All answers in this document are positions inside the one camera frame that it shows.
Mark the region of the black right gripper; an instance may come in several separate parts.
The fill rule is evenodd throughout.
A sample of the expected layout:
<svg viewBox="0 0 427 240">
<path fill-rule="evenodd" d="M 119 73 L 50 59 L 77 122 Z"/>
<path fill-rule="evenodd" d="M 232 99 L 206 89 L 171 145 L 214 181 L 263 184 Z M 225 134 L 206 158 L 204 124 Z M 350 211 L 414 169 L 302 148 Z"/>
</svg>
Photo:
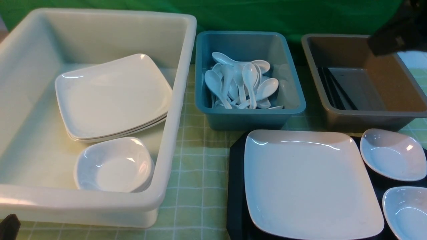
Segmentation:
<svg viewBox="0 0 427 240">
<path fill-rule="evenodd" d="M 427 51 L 427 4 L 425 0 L 403 0 L 395 14 L 369 38 L 375 56 L 407 51 Z"/>
</svg>

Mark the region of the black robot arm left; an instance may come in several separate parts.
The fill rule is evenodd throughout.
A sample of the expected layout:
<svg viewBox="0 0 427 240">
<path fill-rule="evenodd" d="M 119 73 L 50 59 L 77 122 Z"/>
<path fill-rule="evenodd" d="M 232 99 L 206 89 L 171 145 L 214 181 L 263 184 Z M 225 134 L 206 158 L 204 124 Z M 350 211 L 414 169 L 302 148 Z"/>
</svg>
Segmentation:
<svg viewBox="0 0 427 240">
<path fill-rule="evenodd" d="M 16 214 L 9 214 L 0 223 L 0 239 L 15 240 L 21 223 Z"/>
</svg>

